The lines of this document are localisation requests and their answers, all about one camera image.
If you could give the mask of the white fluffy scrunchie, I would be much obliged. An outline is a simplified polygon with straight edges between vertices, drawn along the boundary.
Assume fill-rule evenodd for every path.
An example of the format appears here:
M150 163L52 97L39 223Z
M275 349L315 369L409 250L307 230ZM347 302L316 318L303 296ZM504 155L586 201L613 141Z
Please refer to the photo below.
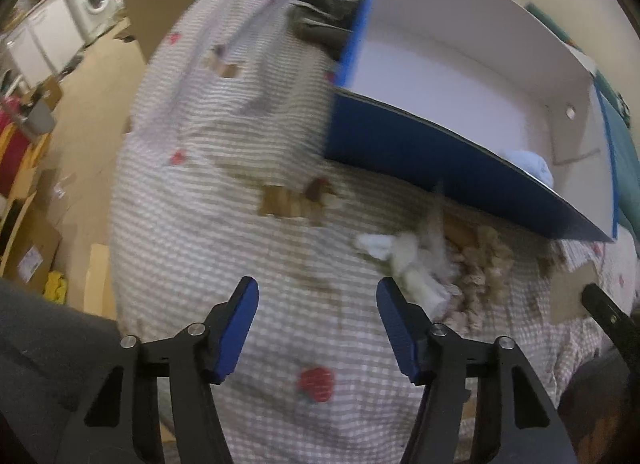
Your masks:
M443 317L451 300L461 295L454 284L457 269L448 253L444 225L444 206L437 195L414 231L360 234L355 239L360 253L388 263L405 297L432 320Z

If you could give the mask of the beige ruffled scrunchie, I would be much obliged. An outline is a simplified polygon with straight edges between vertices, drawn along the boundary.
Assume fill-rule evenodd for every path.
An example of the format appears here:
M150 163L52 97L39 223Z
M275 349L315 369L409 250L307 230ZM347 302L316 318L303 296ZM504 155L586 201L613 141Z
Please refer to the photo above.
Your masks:
M459 293L444 315L444 323L463 336L480 334L487 310L504 302L514 264L513 251L496 229L482 225L476 233L476 245L460 251L461 273L454 280Z

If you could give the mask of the light blue fluffy cloth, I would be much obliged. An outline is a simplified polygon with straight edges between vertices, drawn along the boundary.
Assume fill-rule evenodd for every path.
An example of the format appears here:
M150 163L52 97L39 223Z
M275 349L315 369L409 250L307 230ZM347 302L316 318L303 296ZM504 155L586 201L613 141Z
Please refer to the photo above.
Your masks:
M529 151L504 150L502 157L552 189L554 185L552 173L544 158L538 154Z

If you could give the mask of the checkered dog print duvet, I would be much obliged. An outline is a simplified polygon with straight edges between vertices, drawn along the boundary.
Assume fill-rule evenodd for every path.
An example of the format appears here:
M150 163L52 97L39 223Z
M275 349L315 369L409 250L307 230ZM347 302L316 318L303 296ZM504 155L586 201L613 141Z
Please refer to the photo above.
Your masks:
M572 285L593 276L624 310L639 259L611 242L548 239L383 173L326 157L343 54L288 27L294 0L196 0L156 49L119 153L111 264L118 322L175 335L243 276L259 303L214 401L238 463L396 463L421 392L401 374L376 306L393 277L360 234L414 231L439 195L457 277L482 225L513 251L509 293L480 334L514 340L552 401L604 347Z

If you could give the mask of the yellow sponge on floor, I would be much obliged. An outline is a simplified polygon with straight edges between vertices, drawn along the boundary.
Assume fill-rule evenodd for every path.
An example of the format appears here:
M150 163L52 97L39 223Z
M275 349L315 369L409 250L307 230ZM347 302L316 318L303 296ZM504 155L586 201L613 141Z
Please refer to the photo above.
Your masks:
M65 276L61 272L51 271L48 274L46 285L44 285L43 298L48 302L64 305L67 290L68 283Z

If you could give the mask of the teal pillow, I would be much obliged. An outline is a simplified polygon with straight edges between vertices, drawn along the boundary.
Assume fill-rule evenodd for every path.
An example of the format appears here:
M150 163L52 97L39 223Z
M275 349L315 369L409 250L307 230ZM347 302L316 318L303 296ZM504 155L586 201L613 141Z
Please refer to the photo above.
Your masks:
M603 115L611 135L614 154L618 224L629 231L639 250L639 159L629 129L626 103L605 79L600 70L594 85L601 98Z

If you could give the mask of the blue and white cardboard box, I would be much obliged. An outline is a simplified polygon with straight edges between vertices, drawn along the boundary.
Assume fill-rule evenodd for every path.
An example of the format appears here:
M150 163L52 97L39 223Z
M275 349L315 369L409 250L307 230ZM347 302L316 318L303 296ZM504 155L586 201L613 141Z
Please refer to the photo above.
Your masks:
M552 189L504 150L544 158ZM326 157L439 189L548 239L617 235L598 89L513 0L362 0L335 80Z

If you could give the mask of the dark green garment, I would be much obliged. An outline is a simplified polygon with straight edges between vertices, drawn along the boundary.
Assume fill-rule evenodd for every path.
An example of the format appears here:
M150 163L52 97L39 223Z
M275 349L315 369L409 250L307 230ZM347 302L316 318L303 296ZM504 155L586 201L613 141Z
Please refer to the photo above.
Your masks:
M339 60L352 34L362 0L294 0L288 27L303 42Z

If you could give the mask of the brown cardboard box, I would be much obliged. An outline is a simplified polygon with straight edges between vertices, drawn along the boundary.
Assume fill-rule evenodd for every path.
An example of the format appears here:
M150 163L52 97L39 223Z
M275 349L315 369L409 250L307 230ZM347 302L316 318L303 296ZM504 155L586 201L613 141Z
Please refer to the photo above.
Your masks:
M194 0L122 0L145 63Z

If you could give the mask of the white kitchen cabinet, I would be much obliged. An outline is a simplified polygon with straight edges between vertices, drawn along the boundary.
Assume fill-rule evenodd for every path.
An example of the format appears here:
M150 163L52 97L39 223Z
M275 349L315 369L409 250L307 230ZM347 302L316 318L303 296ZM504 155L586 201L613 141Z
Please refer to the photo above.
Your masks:
M66 0L43 0L2 44L29 88L58 76L85 46L85 40Z

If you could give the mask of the white washing machine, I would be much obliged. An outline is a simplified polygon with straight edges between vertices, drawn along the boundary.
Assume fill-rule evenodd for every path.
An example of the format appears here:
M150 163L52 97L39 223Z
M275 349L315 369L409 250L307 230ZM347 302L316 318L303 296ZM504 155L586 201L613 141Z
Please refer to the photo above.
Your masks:
M85 44L99 39L116 24L116 0L66 0Z

